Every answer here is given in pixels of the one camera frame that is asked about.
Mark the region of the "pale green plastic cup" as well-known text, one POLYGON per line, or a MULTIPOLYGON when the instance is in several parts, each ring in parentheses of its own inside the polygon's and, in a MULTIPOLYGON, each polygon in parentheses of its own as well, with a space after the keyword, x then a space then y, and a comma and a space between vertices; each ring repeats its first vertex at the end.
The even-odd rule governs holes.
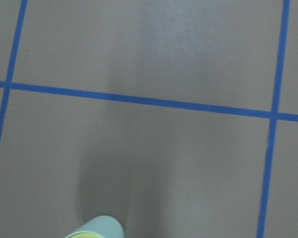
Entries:
POLYGON ((119 221, 111 216, 98 216, 85 223, 83 226, 67 235, 69 238, 76 233, 93 233, 101 238, 124 238, 124 230, 119 221))

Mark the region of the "yellow plastic cup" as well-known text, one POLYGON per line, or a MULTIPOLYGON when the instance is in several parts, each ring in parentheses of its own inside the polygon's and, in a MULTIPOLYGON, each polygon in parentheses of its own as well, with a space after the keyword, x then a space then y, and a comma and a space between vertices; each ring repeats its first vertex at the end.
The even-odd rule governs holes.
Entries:
POLYGON ((101 236, 93 233, 76 233, 69 236, 69 238, 101 238, 101 236))

